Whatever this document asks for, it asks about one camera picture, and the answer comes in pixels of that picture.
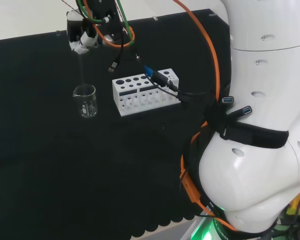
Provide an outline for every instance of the beaker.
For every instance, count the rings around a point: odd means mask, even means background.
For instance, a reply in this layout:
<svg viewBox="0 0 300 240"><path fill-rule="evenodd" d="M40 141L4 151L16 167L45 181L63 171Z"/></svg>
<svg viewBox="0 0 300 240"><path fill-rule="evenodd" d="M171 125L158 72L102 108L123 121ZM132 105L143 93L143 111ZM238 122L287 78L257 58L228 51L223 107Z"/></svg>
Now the beaker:
<svg viewBox="0 0 300 240"><path fill-rule="evenodd" d="M98 112L96 88L90 84L81 84L73 91L80 116L92 118Z"/></svg>

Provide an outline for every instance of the black table surface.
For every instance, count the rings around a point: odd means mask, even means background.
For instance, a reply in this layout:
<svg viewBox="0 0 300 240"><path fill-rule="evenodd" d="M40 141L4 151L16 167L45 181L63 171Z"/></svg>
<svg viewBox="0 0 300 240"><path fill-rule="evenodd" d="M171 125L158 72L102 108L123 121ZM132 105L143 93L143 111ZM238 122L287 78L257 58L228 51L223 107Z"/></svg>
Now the black table surface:
<svg viewBox="0 0 300 240"><path fill-rule="evenodd" d="M229 27L210 10L195 14L231 78ZM172 68L187 92L214 87L214 65L186 13L131 21L144 62ZM120 239L192 219L201 210L179 193L180 157L202 120L202 104L178 104L120 117L112 79L140 74L125 50L83 56L98 114L81 119L72 99L78 57L65 31L0 40L0 240Z"/></svg>

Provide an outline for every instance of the black strap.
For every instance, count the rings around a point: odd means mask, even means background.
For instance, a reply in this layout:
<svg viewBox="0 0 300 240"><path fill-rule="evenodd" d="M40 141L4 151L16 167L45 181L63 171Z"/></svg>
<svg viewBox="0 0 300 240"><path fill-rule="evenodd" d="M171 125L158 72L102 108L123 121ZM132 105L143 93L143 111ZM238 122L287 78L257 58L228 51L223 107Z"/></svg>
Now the black strap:
<svg viewBox="0 0 300 240"><path fill-rule="evenodd" d="M238 122L236 118L226 114L226 109L218 104L213 94L208 97L204 117L221 138L245 145L279 149L286 144L289 136L288 131L277 131Z"/></svg>

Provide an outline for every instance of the green cable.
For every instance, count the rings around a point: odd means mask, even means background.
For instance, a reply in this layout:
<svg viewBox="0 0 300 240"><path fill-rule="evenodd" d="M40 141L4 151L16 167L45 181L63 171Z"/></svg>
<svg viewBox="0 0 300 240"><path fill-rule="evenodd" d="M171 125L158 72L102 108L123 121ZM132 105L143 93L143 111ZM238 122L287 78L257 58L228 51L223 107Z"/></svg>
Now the green cable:
<svg viewBox="0 0 300 240"><path fill-rule="evenodd" d="M129 37L130 37L130 39L131 39L130 44L133 44L133 43L134 43L134 39L133 39L132 34L131 34L131 31L130 31L130 27L129 27L128 20L127 20L126 15L125 15L125 11L124 11L124 9L123 9L123 7L122 7L122 5L121 5L120 0L116 0L116 2L117 2L118 5L119 5L119 8L120 8L120 11L121 11L121 13L122 13L123 20L124 20L124 24L125 24L126 31L128 32L128 35L129 35Z"/></svg>
<svg viewBox="0 0 300 240"><path fill-rule="evenodd" d="M79 4L79 7L81 9L81 11L84 13L84 15L89 18L91 21L95 22L95 23L102 23L102 20L99 20L99 19L94 19L92 17L89 16L87 10L84 8L84 6L82 5L82 0L78 0L78 4Z"/></svg>

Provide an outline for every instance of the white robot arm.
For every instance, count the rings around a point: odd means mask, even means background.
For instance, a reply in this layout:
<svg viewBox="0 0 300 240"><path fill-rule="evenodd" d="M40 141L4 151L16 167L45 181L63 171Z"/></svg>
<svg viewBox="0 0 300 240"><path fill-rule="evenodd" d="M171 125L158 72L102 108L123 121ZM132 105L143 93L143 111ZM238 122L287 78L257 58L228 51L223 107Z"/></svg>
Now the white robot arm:
<svg viewBox="0 0 300 240"><path fill-rule="evenodd" d="M67 35L71 50L79 55L98 44L98 33L87 22L84 23L78 9L67 13Z"/></svg>
<svg viewBox="0 0 300 240"><path fill-rule="evenodd" d="M289 137L283 147L271 149L216 133L199 176L232 226L260 233L300 193L300 0L221 1L230 26L235 103L229 112L249 105L253 113L239 122L288 131Z"/></svg>

